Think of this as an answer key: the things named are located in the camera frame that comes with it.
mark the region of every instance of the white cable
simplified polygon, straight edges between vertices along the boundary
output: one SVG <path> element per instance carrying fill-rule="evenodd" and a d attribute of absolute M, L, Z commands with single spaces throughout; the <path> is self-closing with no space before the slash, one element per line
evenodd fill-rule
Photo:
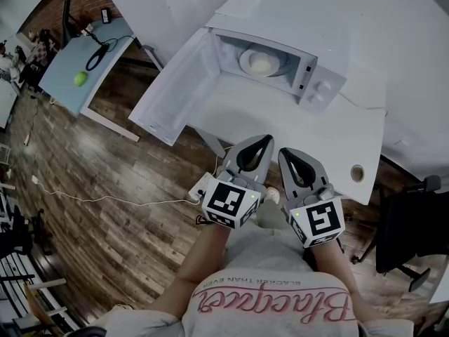
<path fill-rule="evenodd" d="M 224 148 L 224 150 L 229 150 L 232 146 L 226 147 Z M 215 158 L 215 170 L 212 172 L 212 176 L 215 175 L 215 172 L 217 172 L 218 169 L 218 155 Z"/>
<path fill-rule="evenodd" d="M 103 199 L 114 199 L 116 201 L 124 202 L 125 204 L 132 204 L 132 205 L 138 206 L 138 207 L 143 207 L 143 206 L 148 206 L 148 205 L 157 205 L 157 204 L 168 204 L 170 202 L 187 202 L 188 204 L 196 206 L 200 202 L 200 201 L 198 201 L 198 202 L 190 202 L 190 201 L 187 201 L 186 199 L 174 199 L 174 200 L 169 200 L 169 201 L 157 201 L 157 202 L 147 202 L 146 204 L 136 204 L 135 202 L 126 201 L 124 199 L 118 199 L 117 197 L 113 197 L 113 196 L 103 196 L 103 197 L 101 197 L 99 199 L 79 199 L 78 197 L 70 196 L 69 194 L 66 194 L 65 192 L 61 192 L 59 190 L 56 190 L 54 192 L 49 192 L 49 191 L 46 190 L 46 188 L 40 182 L 38 182 L 37 185 L 42 186 L 43 190 L 45 192 L 47 192 L 50 196 L 53 195 L 53 194 L 61 194 L 63 196 L 70 197 L 71 199 L 75 199 L 75 200 L 80 201 L 80 202 L 99 202 L 99 201 L 101 201 Z"/>
<path fill-rule="evenodd" d="M 346 101 L 348 101 L 349 103 L 353 104 L 355 107 L 358 107 L 359 109 L 362 110 L 384 110 L 385 111 L 385 116 L 388 115 L 388 111 L 385 107 L 364 107 L 364 106 L 360 106 L 357 105 L 354 101 L 352 101 L 350 98 L 348 98 L 345 94 L 343 93 L 338 93 L 338 95 L 340 95 L 342 98 L 344 98 Z"/>

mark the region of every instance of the wooden floor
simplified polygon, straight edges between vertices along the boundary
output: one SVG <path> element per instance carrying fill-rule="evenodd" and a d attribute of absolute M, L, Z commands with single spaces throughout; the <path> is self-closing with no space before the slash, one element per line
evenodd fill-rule
<path fill-rule="evenodd" d="M 54 288 L 60 301 L 80 324 L 92 322 L 117 303 L 146 308 L 173 280 L 180 263 L 198 236 L 195 217 L 200 209 L 188 204 L 136 207 L 112 200 L 81 203 L 48 195 L 32 183 L 35 175 L 49 191 L 61 190 L 81 199 L 112 195 L 142 203 L 183 199 L 206 172 L 213 171 L 215 155 L 193 130 L 186 128 L 173 147 L 161 143 L 124 119 L 152 78 L 117 66 L 99 90 L 91 107 L 121 120 L 141 136 L 138 143 L 122 138 L 83 116 L 43 98 L 34 120 L 29 146 L 23 141 L 32 124 L 37 100 L 28 93 L 18 100 L 4 140 L 15 151 L 12 182 L 20 207 L 27 216 L 44 209 L 45 228 L 53 234 L 52 256 L 33 250 L 47 278 L 65 277 Z M 391 191 L 410 180 L 380 162 L 377 179 Z M 278 168 L 272 164 L 267 184 L 282 189 Z M 374 230 L 357 220 L 376 221 L 378 198 L 369 206 L 344 202 L 347 223 L 342 236 L 345 254 L 361 254 Z M 432 267 L 426 288 L 441 266 L 441 256 L 414 260 L 422 272 Z M 380 312 L 420 323 L 439 318 L 447 304 L 429 305 L 425 297 L 408 293 L 409 280 L 401 272 L 385 277 L 375 271 L 375 253 L 352 266 L 362 295 Z"/>

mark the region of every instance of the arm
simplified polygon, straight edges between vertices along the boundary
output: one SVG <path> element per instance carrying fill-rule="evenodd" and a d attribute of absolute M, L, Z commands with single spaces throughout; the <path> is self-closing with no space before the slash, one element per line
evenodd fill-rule
<path fill-rule="evenodd" d="M 362 299 L 348 261 L 336 240 L 313 246 L 311 250 L 315 256 L 318 271 L 337 277 L 348 288 L 354 306 L 354 314 L 358 321 L 384 319 Z"/>
<path fill-rule="evenodd" d="M 184 259 L 173 283 L 149 309 L 167 312 L 181 319 L 195 288 L 218 270 L 230 232 L 229 228 L 215 223 L 205 226 Z"/>

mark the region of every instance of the round cable hole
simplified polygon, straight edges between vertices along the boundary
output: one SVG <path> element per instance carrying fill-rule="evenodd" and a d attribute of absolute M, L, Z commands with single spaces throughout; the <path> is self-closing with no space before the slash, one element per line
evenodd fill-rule
<path fill-rule="evenodd" d="M 351 168 L 351 178 L 354 182 L 360 183 L 365 177 L 365 171 L 360 165 L 354 165 Z"/>

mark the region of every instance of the electrical outlet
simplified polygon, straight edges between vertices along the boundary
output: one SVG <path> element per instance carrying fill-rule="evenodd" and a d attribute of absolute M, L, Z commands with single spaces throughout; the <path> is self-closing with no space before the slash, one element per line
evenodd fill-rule
<path fill-rule="evenodd" d="M 193 186 L 189 191 L 189 196 L 195 201 L 199 201 L 201 196 L 206 193 L 206 189 L 211 178 L 212 175 L 209 172 L 206 172 L 204 176 L 200 178 L 195 186 Z"/>

